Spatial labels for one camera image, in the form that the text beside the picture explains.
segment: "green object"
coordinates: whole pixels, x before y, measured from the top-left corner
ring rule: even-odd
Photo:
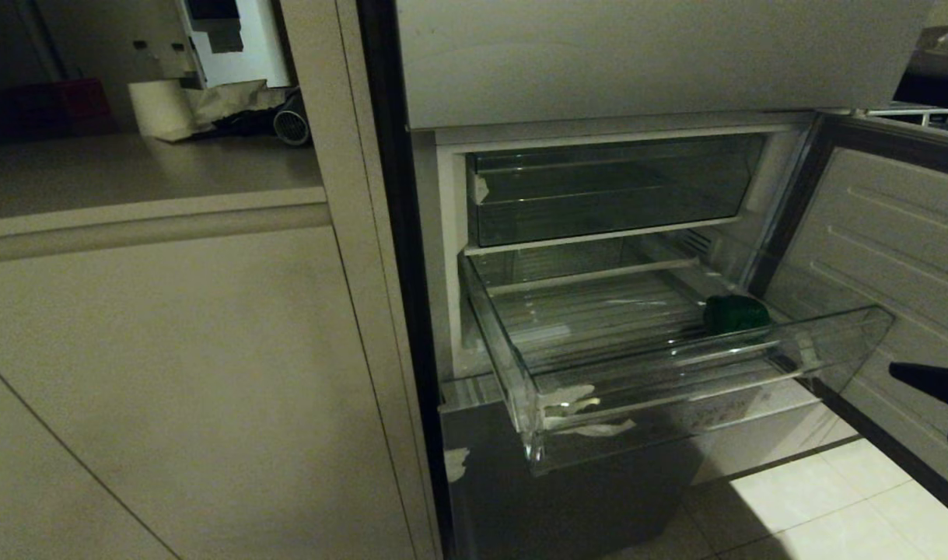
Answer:
[[[736,333],[771,324],[764,304],[746,296],[713,296],[705,301],[705,329],[710,334]]]

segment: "freezer door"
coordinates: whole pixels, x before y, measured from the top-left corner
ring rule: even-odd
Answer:
[[[874,107],[932,0],[399,0],[411,128]]]
[[[896,316],[842,396],[948,481],[948,404],[889,375],[948,368],[948,132],[830,118],[790,194],[770,252]],[[761,272],[758,292],[782,280]]]

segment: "kitchen cabinet door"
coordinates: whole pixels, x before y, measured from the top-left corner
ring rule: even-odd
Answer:
[[[331,227],[0,263],[0,370],[182,557],[412,557]]]
[[[0,380],[0,560],[171,557]]]

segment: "paper towel roll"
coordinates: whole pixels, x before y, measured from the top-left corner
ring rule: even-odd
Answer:
[[[194,115],[177,79],[128,84],[128,95],[143,137],[180,137],[194,130]]]

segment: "tile floor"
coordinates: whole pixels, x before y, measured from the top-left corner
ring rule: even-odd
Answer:
[[[948,510],[867,440],[694,486],[665,533],[602,560],[948,560]]]

